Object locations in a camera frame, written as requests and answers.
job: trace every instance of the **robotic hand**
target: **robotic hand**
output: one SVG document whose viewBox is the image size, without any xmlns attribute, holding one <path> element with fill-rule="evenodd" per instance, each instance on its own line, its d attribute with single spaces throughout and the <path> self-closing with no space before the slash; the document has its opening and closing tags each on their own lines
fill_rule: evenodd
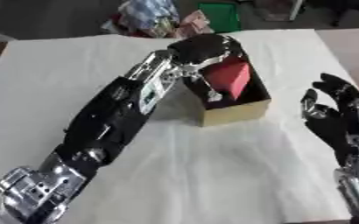
<svg viewBox="0 0 359 224">
<path fill-rule="evenodd" d="M 317 93 L 308 89 L 301 101 L 305 125 L 333 150 L 341 168 L 335 180 L 353 215 L 359 223 L 359 90 L 348 82 L 323 73 L 313 87 L 331 96 L 337 110 L 317 104 Z"/>
<path fill-rule="evenodd" d="M 199 71 L 229 56 L 243 56 L 238 42 L 204 34 L 152 52 L 116 78 L 73 119 L 63 142 L 37 170 L 18 167 L 0 180 L 0 223 L 57 222 L 98 169 L 111 164 L 142 129 L 179 78 L 204 81 L 208 99 L 219 100 Z"/>
</svg>

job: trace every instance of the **cardboard box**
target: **cardboard box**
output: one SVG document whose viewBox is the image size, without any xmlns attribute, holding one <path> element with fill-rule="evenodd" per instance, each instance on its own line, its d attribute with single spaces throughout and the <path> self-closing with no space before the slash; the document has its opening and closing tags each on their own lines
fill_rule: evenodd
<svg viewBox="0 0 359 224">
<path fill-rule="evenodd" d="M 192 85 L 192 90 L 200 98 L 197 92 L 203 92 L 202 86 Z M 199 104 L 201 127 L 258 119 L 265 114 L 271 102 L 270 94 L 251 64 L 250 81 L 238 99 L 233 101 L 229 97 L 225 98 L 227 99 L 216 102 L 208 102 L 207 99 L 201 98 L 201 104 Z"/>
</svg>

